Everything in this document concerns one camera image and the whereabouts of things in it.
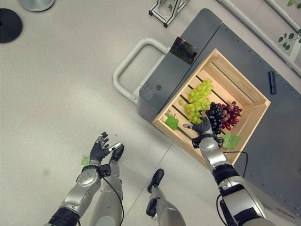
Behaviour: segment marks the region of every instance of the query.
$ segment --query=red grape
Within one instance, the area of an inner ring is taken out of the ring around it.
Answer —
[[[240,116],[240,112],[242,111],[239,106],[236,106],[236,102],[233,101],[230,105],[221,105],[222,109],[222,129],[226,128],[227,130],[231,130],[231,126],[234,126],[239,122],[237,119]]]
[[[226,125],[226,129],[230,131],[231,130],[231,126],[230,125]]]

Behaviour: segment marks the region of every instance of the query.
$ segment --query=white cart handle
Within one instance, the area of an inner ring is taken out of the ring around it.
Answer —
[[[161,42],[152,39],[152,38],[146,38],[142,39],[137,43],[137,45],[131,50],[131,52],[126,56],[126,58],[121,62],[121,64],[116,68],[116,70],[113,73],[113,84],[115,89],[125,96],[127,99],[129,99],[131,102],[133,102],[135,105],[138,103],[137,97],[135,97],[132,93],[130,93],[127,89],[125,89],[120,83],[119,83],[119,76],[122,74],[124,69],[131,63],[131,61],[135,58],[135,56],[139,53],[139,51],[146,45],[151,45],[155,47],[157,50],[161,51],[163,54],[167,54],[169,52],[169,48],[164,46]]]

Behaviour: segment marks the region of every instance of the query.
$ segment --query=gray table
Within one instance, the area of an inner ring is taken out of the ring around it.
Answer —
[[[270,94],[268,72],[275,70],[208,9],[199,12],[181,38],[200,50],[197,59],[189,65],[168,53],[139,92],[139,114],[152,122],[217,48],[271,101],[244,148],[249,154],[245,179],[267,209],[301,225],[301,95],[277,73],[277,94]],[[238,172],[242,173],[245,161],[240,155],[235,164]]]

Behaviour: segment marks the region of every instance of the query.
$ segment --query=grape bunch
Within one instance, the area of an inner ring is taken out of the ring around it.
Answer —
[[[231,130],[231,125],[234,126],[239,122],[237,118],[240,116],[241,109],[236,106],[236,102],[233,101],[230,105],[221,105],[222,107],[222,129],[226,128],[227,130]]]
[[[210,109],[206,111],[206,115],[208,116],[212,127],[212,132],[216,135],[221,133],[222,119],[224,117],[222,111],[221,104],[216,104],[214,102],[210,104]]]
[[[206,98],[212,93],[211,79],[204,80],[198,87],[191,90],[189,93],[189,104],[185,105],[185,112],[188,113],[188,120],[193,124],[200,124],[201,114],[200,111],[207,110],[210,101]]]

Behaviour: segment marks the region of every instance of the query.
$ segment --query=silver lamp base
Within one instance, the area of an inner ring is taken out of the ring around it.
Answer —
[[[55,0],[18,0],[18,2],[28,11],[39,12],[51,7]]]

